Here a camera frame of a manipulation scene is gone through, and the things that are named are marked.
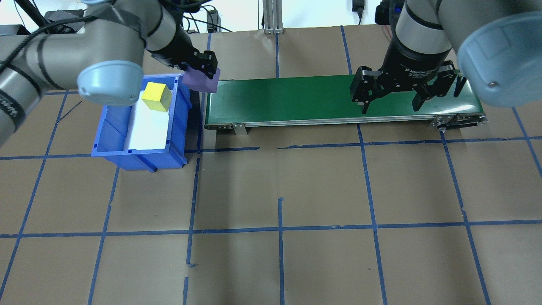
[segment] blue plastic bin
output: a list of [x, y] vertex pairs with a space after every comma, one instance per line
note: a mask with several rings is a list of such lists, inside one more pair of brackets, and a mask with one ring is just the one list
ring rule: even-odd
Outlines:
[[141, 90], [149, 81], [166, 84], [173, 90], [164, 149], [124, 150], [132, 107], [104, 106], [91, 155], [104, 157], [124, 170], [146, 169], [155, 172], [160, 168], [181, 168], [187, 164], [184, 144], [188, 110], [192, 104], [190, 91], [182, 84], [182, 79], [183, 76], [179, 74], [146, 75], [141, 84]]

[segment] yellow cube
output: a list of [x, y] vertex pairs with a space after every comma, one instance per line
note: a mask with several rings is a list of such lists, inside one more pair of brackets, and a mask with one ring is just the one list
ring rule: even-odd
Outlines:
[[168, 111], [171, 105], [171, 91], [165, 84], [149, 81], [141, 99], [151, 110]]

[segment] purple block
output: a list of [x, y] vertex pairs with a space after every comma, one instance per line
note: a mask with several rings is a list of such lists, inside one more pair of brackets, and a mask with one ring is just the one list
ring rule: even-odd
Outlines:
[[216, 68], [215, 76], [209, 79], [203, 72], [188, 67], [184, 72], [183, 85], [194, 91], [216, 93], [219, 78], [219, 68]]

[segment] conveyor belt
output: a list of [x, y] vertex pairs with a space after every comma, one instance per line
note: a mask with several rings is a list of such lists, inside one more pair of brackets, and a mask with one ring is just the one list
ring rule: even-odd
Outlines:
[[459, 97], [433, 98], [418, 112], [412, 110], [415, 92], [388, 94], [371, 103], [367, 114], [351, 102], [351, 75], [254, 80], [226, 80], [207, 100], [206, 129], [234, 125], [285, 126], [431, 120], [441, 115], [483, 114], [478, 98], [467, 85]]

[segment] white paper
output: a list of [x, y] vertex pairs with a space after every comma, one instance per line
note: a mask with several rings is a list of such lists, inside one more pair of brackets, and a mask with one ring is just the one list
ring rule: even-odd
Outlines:
[[143, 91], [139, 92], [139, 99], [130, 112], [124, 149], [164, 149], [169, 111], [150, 110], [141, 100], [142, 94]]

